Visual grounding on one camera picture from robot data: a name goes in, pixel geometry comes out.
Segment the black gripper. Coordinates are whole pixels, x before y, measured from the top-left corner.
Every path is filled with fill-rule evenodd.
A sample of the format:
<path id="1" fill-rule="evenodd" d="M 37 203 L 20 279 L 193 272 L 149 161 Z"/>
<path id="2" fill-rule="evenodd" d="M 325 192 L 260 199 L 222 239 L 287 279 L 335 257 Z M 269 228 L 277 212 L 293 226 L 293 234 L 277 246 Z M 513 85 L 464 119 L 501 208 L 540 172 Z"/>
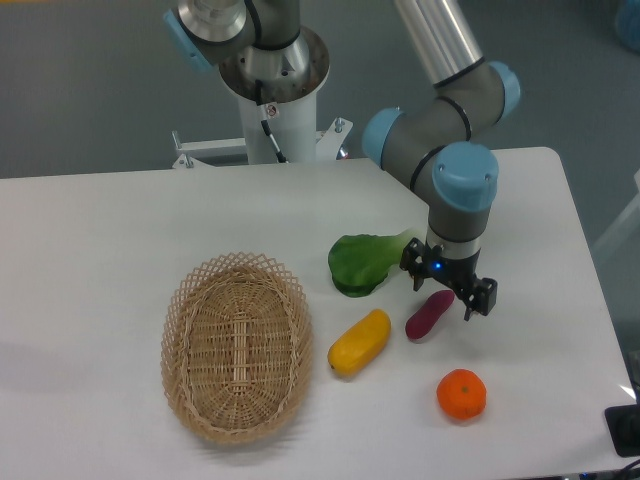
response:
<path id="1" fill-rule="evenodd" d="M 472 252 L 450 258 L 445 255 L 445 247 L 446 244 L 430 247 L 412 238 L 402 251 L 399 267 L 411 277 L 414 291 L 420 290 L 425 279 L 452 290 L 465 305 L 465 321 L 475 314 L 487 316 L 496 304 L 498 282 L 477 277 L 480 249 L 473 247 Z"/>

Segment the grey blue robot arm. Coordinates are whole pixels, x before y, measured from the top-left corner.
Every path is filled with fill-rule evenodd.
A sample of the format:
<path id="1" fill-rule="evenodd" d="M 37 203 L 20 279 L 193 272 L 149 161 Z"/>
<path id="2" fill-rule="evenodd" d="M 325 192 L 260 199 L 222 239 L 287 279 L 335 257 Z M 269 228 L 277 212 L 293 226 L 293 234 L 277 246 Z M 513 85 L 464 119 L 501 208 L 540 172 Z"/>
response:
<path id="1" fill-rule="evenodd" d="M 478 277 L 476 265 L 499 167 L 473 137 L 513 111 L 520 84 L 507 65 L 485 60 L 456 2 L 395 7 L 436 97 L 413 115 L 378 112 L 362 148 L 429 208 L 426 237 L 408 242 L 400 267 L 416 285 L 433 279 L 450 288 L 468 315 L 487 315 L 498 285 Z M 330 60 L 298 2 L 179 1 L 163 19 L 189 63 L 217 69 L 236 96 L 250 163 L 319 158 L 316 95 Z"/>

